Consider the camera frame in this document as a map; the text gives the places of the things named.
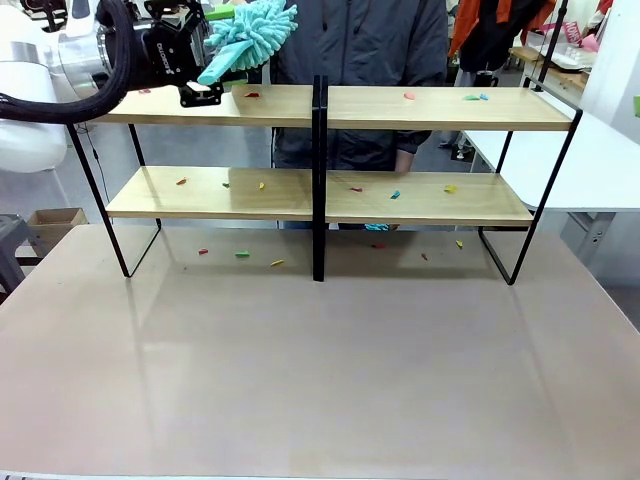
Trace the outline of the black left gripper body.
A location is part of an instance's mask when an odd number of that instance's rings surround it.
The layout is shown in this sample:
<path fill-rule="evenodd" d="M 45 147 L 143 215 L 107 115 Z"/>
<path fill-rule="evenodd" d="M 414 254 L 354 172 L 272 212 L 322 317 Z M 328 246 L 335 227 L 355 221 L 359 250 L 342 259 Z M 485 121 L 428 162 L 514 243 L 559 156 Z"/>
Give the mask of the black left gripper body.
<path fill-rule="evenodd" d="M 204 22 L 153 20 L 141 30 L 141 88 L 184 86 L 204 69 Z"/>

